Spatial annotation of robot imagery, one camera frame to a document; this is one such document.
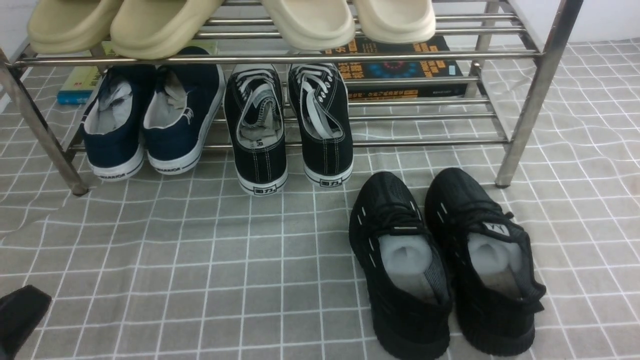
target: black shoelace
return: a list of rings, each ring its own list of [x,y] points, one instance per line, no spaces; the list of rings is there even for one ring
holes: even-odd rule
[[[422,234],[424,223],[417,212],[401,202],[384,204],[374,209],[374,214],[363,222],[367,234],[381,236],[389,233]]]
[[[492,222],[516,227],[524,230],[522,226],[512,223],[512,212],[503,213],[500,205],[489,200],[480,200],[467,204],[465,208],[449,212],[448,225],[454,229],[468,231],[473,225],[481,222]]]

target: black knit sneaker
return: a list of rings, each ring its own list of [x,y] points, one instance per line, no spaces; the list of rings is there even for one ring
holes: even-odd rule
[[[441,356],[449,346],[448,275],[402,180],[390,172],[367,180],[351,211],[349,242],[367,278],[382,347],[398,359]]]
[[[466,339],[491,355],[525,352],[547,290],[534,279],[529,235],[458,168],[435,177],[424,208],[455,271],[456,311]]]

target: colorful book cover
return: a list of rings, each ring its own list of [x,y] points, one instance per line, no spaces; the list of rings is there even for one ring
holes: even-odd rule
[[[188,45],[201,47],[211,55],[218,53],[218,42],[214,40],[192,40]],[[107,56],[116,56],[116,53],[111,48],[111,42],[103,42],[102,47]],[[90,56],[91,54],[86,51],[83,55]],[[100,72],[97,67],[74,67],[58,92],[58,103],[71,105],[85,104],[99,81]]]
[[[358,37],[348,45],[325,51],[326,54],[415,54],[448,51],[443,37],[433,37],[417,44],[382,44]],[[426,79],[462,76],[455,61],[387,61],[339,63],[338,68],[345,80],[363,79]],[[391,100],[416,97],[459,96],[465,93],[466,84],[452,85],[356,85],[349,84],[349,99]]]

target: slide sandal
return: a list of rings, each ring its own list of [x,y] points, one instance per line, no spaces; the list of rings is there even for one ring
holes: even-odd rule
[[[348,44],[355,23],[345,0],[262,0],[282,38],[299,50]]]
[[[224,0],[125,0],[111,24],[113,50],[134,59],[177,54]]]
[[[37,53],[67,54],[88,50],[109,35],[122,0],[40,0],[27,33]]]
[[[436,31],[431,0],[353,0],[362,31],[388,44],[427,41]]]

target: shoe rack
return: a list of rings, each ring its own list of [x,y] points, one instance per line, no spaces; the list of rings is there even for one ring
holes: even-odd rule
[[[356,61],[422,61],[422,60],[467,60],[471,61],[471,68],[467,76],[438,79],[379,79],[371,80],[347,80],[348,87],[358,85],[379,85],[380,83],[403,83],[421,85],[440,85],[463,83],[467,84],[467,92],[463,97],[453,98],[420,98],[403,99],[391,101],[351,101],[350,108],[362,106],[420,106],[420,105],[485,105],[486,111],[482,112],[459,112],[459,113],[424,113],[418,115],[359,115],[351,116],[352,121],[416,121],[416,120],[455,120],[455,119],[487,119],[491,120],[495,127],[495,136],[482,137],[441,137],[429,138],[428,140],[374,140],[355,142],[355,147],[426,147],[432,145],[482,145],[482,144],[502,144],[505,148],[505,157],[498,176],[495,180],[496,186],[507,187],[516,171],[522,153],[529,141],[529,136],[536,123],[543,101],[551,85],[551,81],[556,73],[566,43],[572,32],[573,25],[578,17],[583,0],[561,0],[556,18],[548,35],[545,44],[539,44],[532,36],[527,21],[520,16],[518,6],[513,4],[513,0],[433,0],[434,3],[460,3],[460,8],[464,8],[469,3],[486,3],[484,13],[478,14],[458,14],[436,16],[438,30],[436,35],[477,36],[476,48],[473,51],[446,51],[439,53],[422,54],[284,54],[284,55],[215,55],[215,56],[174,56],[162,60],[140,61],[129,58],[105,57],[101,49],[92,49],[90,57],[21,57],[14,63],[10,63],[0,49],[0,84],[8,95],[12,98],[18,109],[22,113],[25,122],[31,128],[40,145],[45,149],[51,161],[54,163],[60,175],[72,193],[83,195],[88,191],[88,187],[78,175],[77,169],[73,166],[72,160],[77,152],[84,151],[80,136],[77,132],[79,123],[70,132],[70,136],[61,143],[56,135],[47,125],[40,110],[20,81],[21,69],[27,67],[62,67],[62,66],[98,66],[104,70],[109,65],[127,65],[135,63],[217,63],[217,64],[237,64],[237,63],[312,63],[312,62],[356,62]],[[251,0],[227,0],[224,6],[260,6],[258,1]],[[506,23],[507,26],[497,26],[496,23]],[[473,26],[445,27],[445,23],[465,23],[476,24]],[[273,25],[269,18],[219,18],[212,17],[206,26],[214,30],[202,30],[195,38],[199,39],[271,39],[279,38],[277,30],[263,30],[264,26]],[[232,26],[242,26],[243,29],[259,27],[255,31],[215,31],[216,26],[225,28]],[[489,50],[492,35],[516,34],[522,40],[524,49],[521,50]],[[507,134],[496,113],[491,94],[488,94],[483,84],[483,65],[486,60],[499,59],[531,59],[536,65],[536,72],[533,77],[529,93],[522,107],[520,118],[511,134]],[[299,142],[288,143],[289,147],[300,147]],[[231,150],[229,143],[208,143],[205,150]]]

